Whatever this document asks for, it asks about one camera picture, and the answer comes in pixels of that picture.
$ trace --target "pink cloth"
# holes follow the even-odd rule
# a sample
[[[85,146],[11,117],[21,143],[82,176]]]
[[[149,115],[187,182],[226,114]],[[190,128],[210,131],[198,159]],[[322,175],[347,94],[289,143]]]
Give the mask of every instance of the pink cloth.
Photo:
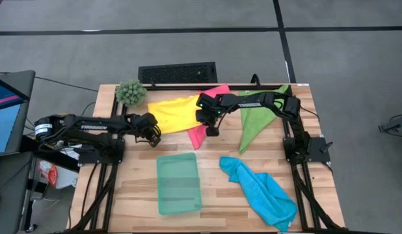
[[[215,88],[206,90],[204,93],[207,94],[208,96],[215,98],[217,94],[229,94],[230,89],[228,88],[227,84],[223,84]],[[205,125],[194,127],[188,130],[188,135],[189,138],[191,139],[191,142],[193,143],[194,150],[197,150],[199,147],[201,147],[202,142],[207,136],[206,131],[207,126]]]

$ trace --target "blue towel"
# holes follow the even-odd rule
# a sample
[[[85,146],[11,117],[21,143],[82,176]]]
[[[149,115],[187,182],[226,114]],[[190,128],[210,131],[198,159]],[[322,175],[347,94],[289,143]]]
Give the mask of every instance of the blue towel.
[[[267,225],[288,230],[297,214],[297,205],[269,174],[255,174],[233,157],[221,157],[220,168],[230,176],[230,182],[240,183],[250,206]]]

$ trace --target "metal bracket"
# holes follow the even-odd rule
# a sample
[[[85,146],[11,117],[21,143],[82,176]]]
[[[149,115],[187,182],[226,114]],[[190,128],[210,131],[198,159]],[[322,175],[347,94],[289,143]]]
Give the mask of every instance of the metal bracket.
[[[323,137],[312,137],[310,139],[310,153],[307,155],[299,155],[295,151],[295,139],[287,137],[283,140],[285,157],[291,163],[305,162],[329,162],[330,155],[327,150],[327,143]]]
[[[113,146],[105,149],[83,145],[81,148],[74,148],[74,151],[79,154],[78,164],[80,166],[86,163],[116,164],[123,161],[124,145],[124,139],[119,141],[114,139]]]

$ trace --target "green cloth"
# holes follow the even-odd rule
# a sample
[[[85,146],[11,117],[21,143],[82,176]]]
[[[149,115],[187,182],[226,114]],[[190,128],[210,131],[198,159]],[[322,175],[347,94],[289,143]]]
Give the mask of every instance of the green cloth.
[[[288,89],[289,85],[282,85],[277,90],[272,90],[272,92],[284,93]],[[247,96],[256,94],[263,91],[241,91],[239,96]],[[258,108],[244,108],[241,109],[241,125],[243,126],[243,134],[241,135],[241,141],[239,146],[239,153],[244,153],[247,150],[248,145],[252,140],[268,126],[275,118],[276,115],[273,111],[265,107]]]

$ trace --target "wire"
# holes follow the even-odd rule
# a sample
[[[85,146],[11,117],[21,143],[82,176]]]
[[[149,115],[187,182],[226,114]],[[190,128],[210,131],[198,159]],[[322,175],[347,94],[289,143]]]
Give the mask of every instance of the wire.
[[[63,150],[64,150],[65,154],[68,155],[68,152],[66,151],[66,149],[64,148]]]
[[[324,166],[326,166],[330,171],[331,171],[331,173],[333,174],[333,172],[332,172],[332,168],[331,168],[331,166],[329,165],[329,162],[321,162]]]
[[[92,103],[88,104],[88,105],[84,108],[83,112],[81,113],[81,117],[83,117],[85,111],[86,111],[92,104],[96,104],[96,102],[93,101]]]
[[[54,205],[56,205],[60,200],[55,201],[50,207],[46,208],[46,210],[49,210],[50,208],[52,208]]]
[[[0,74],[8,74],[8,73],[10,73],[10,72],[8,72],[8,71],[0,71]],[[70,87],[74,87],[74,88],[80,88],[80,89],[83,89],[83,90],[98,92],[98,90],[93,90],[91,88],[85,88],[85,87],[81,87],[81,86],[77,86],[77,85],[73,85],[73,84],[66,84],[66,83],[62,83],[62,82],[59,82],[59,81],[54,81],[54,80],[43,78],[43,77],[35,76],[35,78],[41,79],[41,80],[44,80],[44,81],[50,81],[50,82],[58,83],[60,85],[66,85],[66,86],[70,86]]]
[[[24,136],[30,136],[30,135],[32,135],[32,134],[34,134],[34,132],[32,132],[32,133],[27,133],[27,134],[24,134]]]
[[[25,125],[25,128],[34,131],[34,129],[33,129],[32,127],[27,127],[27,126]]]
[[[44,81],[50,81],[50,82],[58,83],[58,84],[60,84],[60,85],[66,85],[66,86],[70,86],[70,87],[74,87],[74,88],[80,88],[80,89],[83,89],[83,90],[98,92],[98,90],[93,90],[93,89],[91,89],[91,88],[85,88],[85,87],[81,87],[81,86],[77,86],[77,85],[73,85],[73,84],[66,84],[66,83],[62,83],[62,82],[59,82],[59,81],[54,81],[54,80],[47,79],[47,78],[43,78],[43,77],[37,77],[37,76],[35,76],[35,78],[41,79],[41,80],[44,80]]]
[[[90,178],[88,179],[87,187],[85,188],[85,194],[84,194],[84,200],[83,200],[83,207],[81,208],[81,218],[84,217],[85,200],[87,199],[88,188],[90,187],[91,178],[92,178],[92,175],[94,174],[94,171],[96,170],[96,167],[97,167],[97,163],[96,163],[96,164],[94,165],[94,167],[92,168],[92,171],[91,171],[91,174],[90,174]]]
[[[68,229],[71,229],[71,205],[70,208],[68,208]]]
[[[248,97],[250,97],[250,96],[252,96],[252,95],[247,95],[247,96],[245,96],[240,102],[246,100],[246,98],[248,98]],[[220,119],[220,122],[219,122],[219,124],[218,124],[218,126],[217,126],[217,129],[220,128],[221,122],[222,122],[222,120],[224,119],[224,117],[226,117],[227,112],[228,112],[229,110],[231,110],[233,107],[235,107],[237,104],[238,104],[238,103],[234,103],[233,105],[231,105],[230,107],[227,108],[227,110],[224,112],[224,114],[222,115],[222,117],[221,117],[221,119]]]
[[[42,149],[42,146],[44,146],[44,144],[45,144],[45,140],[52,139],[52,138],[57,138],[57,137],[61,136],[61,135],[64,134],[67,130],[69,130],[69,128],[71,128],[72,126],[74,126],[77,122],[78,122],[78,121],[72,123],[72,124],[69,125],[69,126],[61,127],[61,129],[59,129],[54,135],[46,136],[46,137],[42,138],[41,140],[43,141],[43,143],[41,143],[41,144],[39,145],[38,150],[39,150],[39,151],[46,151],[46,150],[43,150],[43,149]]]
[[[28,118],[26,120],[34,127],[34,124]]]
[[[309,113],[311,113],[311,114],[313,114],[313,115],[315,115],[315,116],[317,116],[318,122],[319,122],[319,116],[318,116],[318,114],[316,114],[316,113],[314,113],[314,112],[312,112],[312,111],[310,111],[310,110],[307,110],[307,109],[305,109],[305,108],[302,107],[302,106],[301,106],[301,109],[304,110],[304,111],[306,111],[306,112],[309,112]]]
[[[12,179],[14,179],[25,168],[25,166],[31,162],[32,162],[32,159],[29,159],[29,161],[27,163],[25,163],[10,179],[8,179],[5,183],[3,183],[3,185],[1,185],[0,190],[2,188],[4,188],[9,182],[11,182]]]
[[[278,101],[278,100],[274,100],[273,102],[278,103],[278,104],[280,105],[279,109],[281,109],[281,108],[284,106],[284,104],[282,104],[282,103],[281,103],[280,101]]]
[[[48,199],[48,198],[42,198],[42,199],[48,202],[56,202],[60,200],[60,199]]]
[[[402,114],[396,114],[395,116],[390,117],[389,122],[391,122],[394,118],[400,117]]]
[[[384,130],[383,127],[382,127],[382,130],[383,130],[386,134],[389,134],[389,135],[392,135],[392,136],[395,136],[395,137],[402,137],[402,135],[399,135],[399,134],[389,133],[389,131]]]
[[[108,193],[108,191],[111,189],[112,186],[114,186],[114,179],[116,178],[116,174],[114,170],[111,170],[109,178],[105,182],[105,185],[103,187],[103,190],[96,196],[94,199],[92,205],[88,208],[88,211],[85,213],[85,216],[78,221],[78,223],[72,227],[72,231],[77,231],[77,230],[84,230],[84,228],[87,226],[88,222],[90,221],[91,216],[96,212],[98,207],[101,204],[101,201],[104,199],[105,195]]]

